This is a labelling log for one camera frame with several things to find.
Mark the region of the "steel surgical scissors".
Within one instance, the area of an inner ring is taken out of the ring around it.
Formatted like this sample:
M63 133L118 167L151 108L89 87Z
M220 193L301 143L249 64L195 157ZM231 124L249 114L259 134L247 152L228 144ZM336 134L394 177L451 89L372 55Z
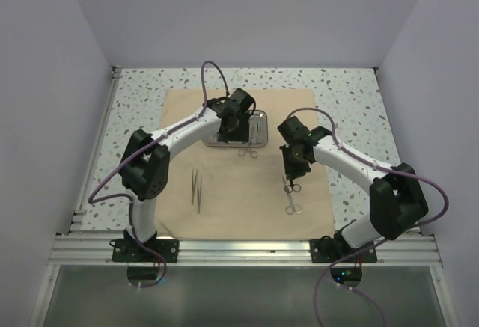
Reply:
M293 199L293 193L286 193L286 196L287 196L287 199L288 199L288 205L285 207L285 212L288 215L297 214L297 213L302 212L302 207L299 204L297 204Z

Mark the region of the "steel forceps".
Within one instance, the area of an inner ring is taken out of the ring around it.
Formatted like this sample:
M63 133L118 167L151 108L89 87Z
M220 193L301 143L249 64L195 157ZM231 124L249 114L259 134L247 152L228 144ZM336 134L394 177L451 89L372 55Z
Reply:
M191 182L191 205L195 203L195 194L196 194L196 189L197 189L197 183L198 183L198 170L193 169L192 170L192 182Z

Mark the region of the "beige cloth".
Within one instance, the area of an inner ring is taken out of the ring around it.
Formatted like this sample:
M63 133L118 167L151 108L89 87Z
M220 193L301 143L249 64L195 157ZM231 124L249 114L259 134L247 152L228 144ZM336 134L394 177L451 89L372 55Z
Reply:
M293 193L302 207L288 215L282 177L284 144L278 125L301 107L314 106L306 89L252 90L257 108L268 117L269 140L256 159L241 157L233 148L207 147L199 141L174 157L168 183L156 199L155 226L160 236L176 239L295 240L317 239L335 231L326 168L319 164L297 180ZM197 192L191 205L192 170L202 177L201 213Z

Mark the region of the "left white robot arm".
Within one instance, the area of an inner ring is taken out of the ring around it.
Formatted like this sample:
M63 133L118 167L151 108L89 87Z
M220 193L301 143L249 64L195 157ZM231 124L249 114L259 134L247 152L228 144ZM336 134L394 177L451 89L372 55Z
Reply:
M253 96L237 88L227 97L212 98L190 116L166 128L135 131L121 159L123 186L134 194L127 233L133 238L129 252L136 260L150 260L156 251L152 240L155 199L168 183L171 160L196 142L217 137L221 142L249 140L249 119L256 108Z

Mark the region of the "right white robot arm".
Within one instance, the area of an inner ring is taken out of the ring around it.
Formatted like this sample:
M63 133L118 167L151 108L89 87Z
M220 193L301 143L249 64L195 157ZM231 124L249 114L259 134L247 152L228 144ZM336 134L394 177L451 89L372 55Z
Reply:
M314 247L330 261L351 261L360 248L381 237L394 240L428 213L424 193L410 165L384 168L357 150L346 152L332 131L321 126L309 129L297 117L284 120L278 132L285 141L280 149L288 182L286 192L300 190L295 179L311 172L314 163L336 170L367 192L367 215L351 221L334 236L315 241Z

